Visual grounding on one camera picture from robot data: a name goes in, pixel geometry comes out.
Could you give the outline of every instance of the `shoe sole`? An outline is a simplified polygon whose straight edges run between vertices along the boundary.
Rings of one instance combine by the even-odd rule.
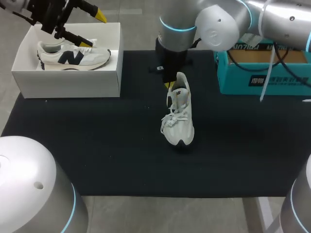
[[[103,66],[104,64],[106,64],[109,58],[101,63],[95,64],[95,65],[91,65],[91,66],[78,66],[78,65],[69,65],[69,64],[53,64],[53,65],[48,65],[48,64],[44,64],[43,61],[41,60],[39,54],[37,54],[38,59],[40,60],[41,63],[41,68],[43,70],[95,70],[100,68],[101,66]]]

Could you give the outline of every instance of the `blue led ring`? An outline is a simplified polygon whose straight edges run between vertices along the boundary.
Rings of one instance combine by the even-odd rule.
[[[309,52],[310,42],[311,42],[311,33],[309,34],[309,38],[308,38],[308,41],[307,41],[306,52]]]
[[[237,1],[240,2],[240,3],[242,3],[242,4],[247,8],[247,10],[248,10],[249,16],[250,16],[250,18],[251,18],[251,23],[250,23],[250,25],[249,25],[249,27],[248,27],[248,29],[250,29],[251,26],[252,26],[252,24],[253,24],[253,19],[252,19],[251,10],[249,9],[249,7],[246,5],[246,3],[245,3],[244,1],[242,1],[242,0],[237,0]]]
[[[68,228],[68,226],[69,226],[69,224],[70,224],[70,222],[72,220],[72,217],[73,217],[73,214],[74,214],[74,210],[76,208],[76,191],[74,190],[73,184],[71,184],[71,185],[72,185],[73,197],[74,197],[73,208],[72,208],[72,211],[71,211],[70,218],[69,218],[67,224],[65,225],[65,227],[63,228],[63,230],[61,231],[61,233],[64,233],[67,230],[67,228]]]
[[[291,189],[291,205],[292,205],[292,210],[293,210],[293,214],[297,220],[297,222],[299,223],[299,225],[301,226],[301,228],[305,231],[305,233],[309,233],[307,231],[307,229],[305,228],[305,226],[301,223],[300,219],[298,218],[296,211],[294,209],[294,204],[293,204],[293,189],[294,189],[294,185],[295,185],[296,181],[293,183],[292,189]]]
[[[163,22],[163,20],[161,19],[161,17],[160,17],[160,21],[161,21],[161,23],[163,24],[163,26],[165,26],[166,28],[168,28],[168,29],[170,29],[170,30],[173,30],[173,31],[175,31],[175,32],[181,32],[181,33],[183,33],[183,32],[191,31],[191,30],[193,30],[193,29],[196,28],[196,27],[194,26],[194,27],[192,27],[192,28],[187,28],[187,29],[177,29],[177,28],[172,28],[171,26],[165,24],[165,23]]]

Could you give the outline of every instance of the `shoelace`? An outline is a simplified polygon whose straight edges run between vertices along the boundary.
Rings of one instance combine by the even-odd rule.
[[[169,108],[171,113],[162,118],[161,133],[163,133],[165,125],[172,127],[178,121],[188,120],[188,113],[185,111],[185,107],[185,104],[182,105],[181,109],[184,110],[182,112],[179,112],[179,110],[176,109],[173,104],[171,105],[171,107]]]

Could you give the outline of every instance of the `white sneaker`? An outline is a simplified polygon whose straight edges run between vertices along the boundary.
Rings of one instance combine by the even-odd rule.
[[[171,113],[162,119],[161,133],[174,146],[187,146],[194,138],[191,92],[186,76],[178,72],[176,82],[167,93]]]
[[[65,41],[56,45],[38,43],[38,58],[43,70],[93,70],[105,64],[110,55],[110,50],[105,48],[78,47]]]

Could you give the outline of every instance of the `white shoe box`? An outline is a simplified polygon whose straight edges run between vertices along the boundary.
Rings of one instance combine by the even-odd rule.
[[[66,24],[66,31],[85,39],[97,39],[97,47],[111,50],[105,66],[97,70],[42,70],[37,43],[56,44],[54,34],[32,26],[21,42],[12,74],[24,98],[120,97],[123,63],[123,37],[120,23]]]

